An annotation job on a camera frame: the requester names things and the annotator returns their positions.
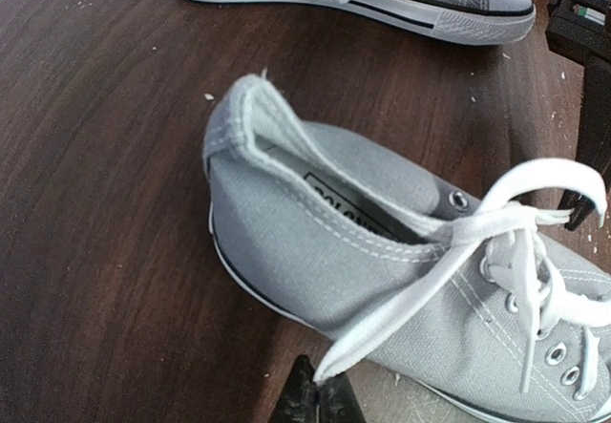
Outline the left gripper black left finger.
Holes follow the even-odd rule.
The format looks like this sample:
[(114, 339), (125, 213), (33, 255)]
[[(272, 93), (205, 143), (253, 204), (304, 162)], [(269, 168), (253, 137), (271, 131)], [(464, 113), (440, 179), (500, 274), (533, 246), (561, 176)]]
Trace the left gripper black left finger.
[(318, 389), (309, 357), (299, 355), (270, 415), (270, 423), (315, 423), (318, 421)]

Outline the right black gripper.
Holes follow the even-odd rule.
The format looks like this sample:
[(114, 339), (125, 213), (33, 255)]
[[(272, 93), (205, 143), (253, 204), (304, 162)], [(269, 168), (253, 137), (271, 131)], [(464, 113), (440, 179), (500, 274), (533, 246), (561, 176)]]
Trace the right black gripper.
[(584, 66), (576, 161), (610, 191), (610, 0), (549, 0), (551, 52)]

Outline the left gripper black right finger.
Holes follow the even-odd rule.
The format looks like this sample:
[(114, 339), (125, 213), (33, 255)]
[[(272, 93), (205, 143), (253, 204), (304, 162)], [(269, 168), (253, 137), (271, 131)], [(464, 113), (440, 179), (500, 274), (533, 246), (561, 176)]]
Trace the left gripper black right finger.
[(319, 388), (318, 421), (321, 423), (366, 422), (347, 377), (332, 377)]

